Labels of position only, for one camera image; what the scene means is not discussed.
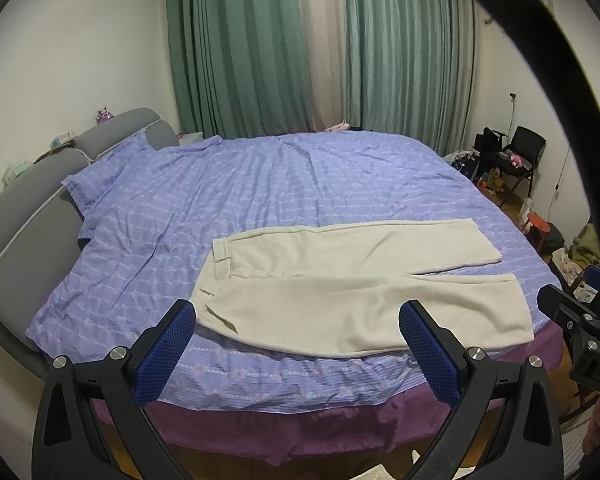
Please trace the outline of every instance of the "bag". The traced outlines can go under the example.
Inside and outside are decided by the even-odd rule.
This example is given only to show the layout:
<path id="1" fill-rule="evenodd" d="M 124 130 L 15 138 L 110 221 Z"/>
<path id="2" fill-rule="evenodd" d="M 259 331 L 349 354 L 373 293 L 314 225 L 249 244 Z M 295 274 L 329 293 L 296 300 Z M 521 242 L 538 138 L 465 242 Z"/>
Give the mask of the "bag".
<path id="1" fill-rule="evenodd" d="M 529 229 L 531 229 L 531 225 L 528 224 L 525 227 L 526 219 L 534 210 L 534 203 L 530 198 L 526 198 L 522 203 L 522 207 L 520 208 L 520 212 L 518 213 L 518 229 L 520 229 L 525 235 L 529 233 Z"/>
<path id="2" fill-rule="evenodd" d="M 451 167 L 471 180 L 474 177 L 475 169 L 478 167 L 478 158 L 472 154 L 459 155 L 451 163 Z"/>
<path id="3" fill-rule="evenodd" d="M 553 254 L 554 251 L 557 251 L 561 247 L 564 247 L 564 236 L 558 230 L 558 228 L 553 225 L 551 222 L 547 222 L 549 224 L 549 232 L 547 233 L 546 238 L 544 239 L 544 243 L 542 244 L 541 253 L 542 254 Z M 538 230 L 533 228 L 530 236 L 536 240 L 539 239 L 540 233 Z"/>
<path id="4" fill-rule="evenodd" d="M 477 134 L 474 140 L 474 150 L 477 152 L 501 152 L 502 137 L 493 133 L 490 128 L 485 128 L 481 134 Z"/>

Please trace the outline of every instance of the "black chair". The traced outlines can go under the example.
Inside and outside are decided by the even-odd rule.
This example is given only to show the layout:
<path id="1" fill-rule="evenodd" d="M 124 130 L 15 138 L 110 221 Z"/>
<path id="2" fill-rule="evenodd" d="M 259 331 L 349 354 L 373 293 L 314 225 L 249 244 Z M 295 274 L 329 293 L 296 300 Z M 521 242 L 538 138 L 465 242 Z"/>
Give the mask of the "black chair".
<path id="1" fill-rule="evenodd" d="M 502 158 L 498 152 L 482 152 L 480 154 L 480 165 L 476 176 L 477 179 L 480 178 L 485 171 L 489 171 L 491 168 L 498 168 L 502 173 L 518 178 L 500 203 L 500 208 L 502 208 L 504 203 L 516 190 L 518 184 L 525 178 L 529 181 L 529 192 L 527 196 L 531 196 L 531 189 L 534 184 L 534 173 L 536 172 L 545 146 L 546 140 L 541 136 L 524 126 L 518 126 L 516 132 L 513 134 L 511 143 L 505 146 L 502 151 L 506 152 L 507 150 L 511 150 L 513 153 L 519 155 L 523 159 L 524 164 L 522 167 L 514 168 L 511 161 Z"/>

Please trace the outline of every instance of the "blue gripper pad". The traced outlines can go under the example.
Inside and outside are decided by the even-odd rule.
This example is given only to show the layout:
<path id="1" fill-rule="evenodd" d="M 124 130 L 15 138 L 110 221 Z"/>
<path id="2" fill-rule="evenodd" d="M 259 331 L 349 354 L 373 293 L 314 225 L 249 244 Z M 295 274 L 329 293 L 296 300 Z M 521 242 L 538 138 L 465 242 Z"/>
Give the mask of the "blue gripper pad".
<path id="1" fill-rule="evenodd" d="M 593 265 L 584 270 L 584 282 L 600 292 L 600 269 Z"/>
<path id="2" fill-rule="evenodd" d="M 183 302 L 136 371 L 134 397 L 139 406 L 158 400 L 196 328 L 192 304 Z"/>
<path id="3" fill-rule="evenodd" d="M 436 399 L 453 408 L 460 400 L 458 369 L 410 301 L 400 307 L 398 323 Z"/>

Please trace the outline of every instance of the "metal screw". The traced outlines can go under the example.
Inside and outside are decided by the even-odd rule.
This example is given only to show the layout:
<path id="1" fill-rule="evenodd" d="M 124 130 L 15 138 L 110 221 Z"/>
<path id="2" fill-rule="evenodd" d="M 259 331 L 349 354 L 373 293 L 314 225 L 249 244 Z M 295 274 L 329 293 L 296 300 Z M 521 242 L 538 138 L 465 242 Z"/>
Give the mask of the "metal screw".
<path id="1" fill-rule="evenodd" d="M 114 361 L 119 361 L 120 359 L 124 359 L 126 356 L 126 348 L 123 346 L 116 346 L 109 353 L 109 355 Z"/>
<path id="2" fill-rule="evenodd" d="M 537 355 L 529 356 L 529 364 L 532 365 L 533 368 L 539 368 L 542 366 L 542 359 Z"/>
<path id="3" fill-rule="evenodd" d="M 66 357 L 59 355 L 54 359 L 54 368 L 63 368 L 66 365 Z"/>
<path id="4" fill-rule="evenodd" d="M 472 346 L 466 351 L 469 357 L 475 361 L 482 361 L 484 359 L 484 350 L 477 346 Z"/>

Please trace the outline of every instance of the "bed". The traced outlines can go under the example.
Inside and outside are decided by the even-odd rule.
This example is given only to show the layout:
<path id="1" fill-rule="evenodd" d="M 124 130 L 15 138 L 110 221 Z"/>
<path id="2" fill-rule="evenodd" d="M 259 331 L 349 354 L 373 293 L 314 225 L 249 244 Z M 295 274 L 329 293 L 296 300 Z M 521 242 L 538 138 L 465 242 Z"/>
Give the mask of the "bed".
<path id="1" fill-rule="evenodd" d="M 536 334 L 493 355 L 522 361 L 534 353 L 548 369 L 560 364 L 562 333 L 536 303 L 556 278 L 493 203 L 416 140 L 338 132 L 179 147 L 168 125 L 141 108 L 39 164 L 43 176 L 37 164 L 0 196 L 0 218 L 18 211 L 0 222 L 0 344 L 40 377 L 48 356 L 81 362 L 130 346 L 190 296 L 214 238 L 388 219 L 472 218 L 503 261 L 450 273 L 514 273 Z M 96 408 L 108 421 L 106 407 Z M 391 450 L 435 433 L 448 413 L 408 351 L 305 358 L 202 327 L 147 411 L 172 444 L 274 465 Z"/>

